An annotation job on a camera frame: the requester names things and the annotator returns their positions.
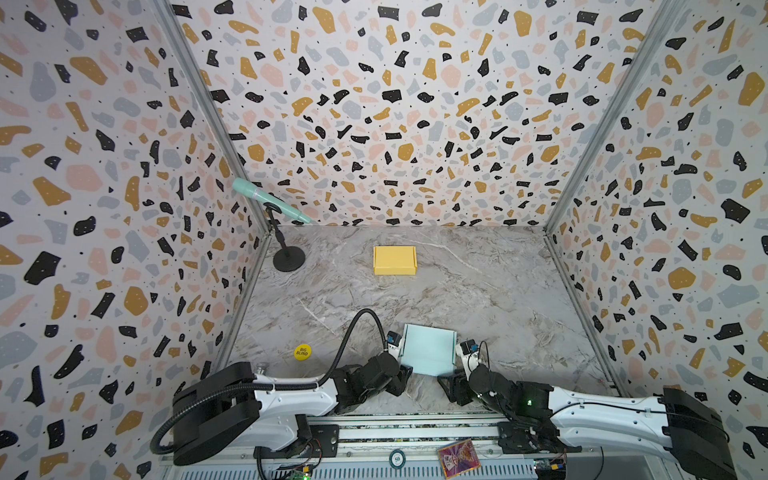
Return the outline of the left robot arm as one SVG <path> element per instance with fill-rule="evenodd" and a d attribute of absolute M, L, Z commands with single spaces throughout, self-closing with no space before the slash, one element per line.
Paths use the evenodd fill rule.
<path fill-rule="evenodd" d="M 412 374 L 388 352 L 312 380 L 269 378 L 237 362 L 174 396 L 151 450 L 171 455 L 176 466 L 207 460 L 232 443 L 294 456 L 310 441 L 309 418 L 349 413 L 382 392 L 399 396 Z"/>

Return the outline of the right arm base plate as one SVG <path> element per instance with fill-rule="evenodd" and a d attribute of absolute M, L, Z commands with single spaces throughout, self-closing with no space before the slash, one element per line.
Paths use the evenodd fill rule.
<path fill-rule="evenodd" d="M 497 424 L 498 444 L 504 454 L 578 453 L 580 446 L 568 446 L 559 438 L 559 430 L 546 421 L 537 427 L 517 426 L 509 421 Z"/>

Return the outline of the light blue paper box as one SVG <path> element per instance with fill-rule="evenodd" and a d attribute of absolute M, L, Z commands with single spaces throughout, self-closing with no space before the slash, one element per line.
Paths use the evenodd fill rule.
<path fill-rule="evenodd" d="M 414 374 L 439 377 L 455 369 L 457 333 L 434 327 L 406 324 L 401 363 Z"/>

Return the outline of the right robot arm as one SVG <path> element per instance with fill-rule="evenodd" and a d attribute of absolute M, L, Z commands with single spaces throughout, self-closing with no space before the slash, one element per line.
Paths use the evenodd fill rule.
<path fill-rule="evenodd" d="M 497 427 L 505 453 L 616 447 L 674 461 L 698 479 L 736 476 L 721 417 L 679 389 L 644 398 L 583 394 L 513 382 L 485 365 L 443 375 L 438 382 L 450 402 L 478 401 L 502 415 Z"/>

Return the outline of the yellow paper box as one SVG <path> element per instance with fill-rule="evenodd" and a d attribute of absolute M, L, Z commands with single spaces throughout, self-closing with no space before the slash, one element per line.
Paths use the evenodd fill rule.
<path fill-rule="evenodd" d="M 414 276 L 418 272 L 414 246 L 375 246 L 373 271 L 377 276 Z"/>

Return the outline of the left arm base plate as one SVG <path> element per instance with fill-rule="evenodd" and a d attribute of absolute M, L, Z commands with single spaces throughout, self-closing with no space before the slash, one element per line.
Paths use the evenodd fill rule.
<path fill-rule="evenodd" d="M 335 458 L 339 447 L 338 424 L 312 425 L 299 433 L 298 439 L 280 450 L 261 448 L 263 459 Z"/>

